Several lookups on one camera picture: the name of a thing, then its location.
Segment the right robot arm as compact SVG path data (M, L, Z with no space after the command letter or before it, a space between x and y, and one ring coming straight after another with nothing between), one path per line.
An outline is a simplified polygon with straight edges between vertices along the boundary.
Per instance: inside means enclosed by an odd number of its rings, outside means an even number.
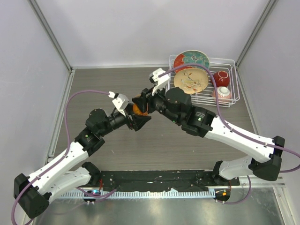
M222 120L219 115L203 107L192 105L191 96L180 88L168 90L165 94L144 89L132 99L143 113L159 112L180 126L187 134L225 143L246 154L246 157L232 161L216 162L212 181L223 185L239 176L256 177L276 181L281 169L281 153L273 147L273 139L248 132Z

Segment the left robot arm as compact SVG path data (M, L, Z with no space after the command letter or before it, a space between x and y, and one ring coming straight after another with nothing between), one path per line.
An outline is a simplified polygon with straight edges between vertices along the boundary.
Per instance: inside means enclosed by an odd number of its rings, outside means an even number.
M136 114L134 107L130 104L125 110L111 115L102 109L91 111L86 127L74 141L68 142L61 154L35 172L15 177L14 206L20 205L25 214L34 219L64 191L86 184L95 187L100 181L100 171L92 163L84 163L72 174L67 175L66 172L99 150L105 143L105 135L124 125L138 131L151 119L148 115Z

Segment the orange juice bottle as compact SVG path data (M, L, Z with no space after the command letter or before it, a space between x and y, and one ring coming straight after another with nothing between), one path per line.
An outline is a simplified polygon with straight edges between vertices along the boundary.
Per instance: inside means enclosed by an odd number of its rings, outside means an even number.
M142 112L136 104L133 104L133 112L138 116L148 116L148 112Z

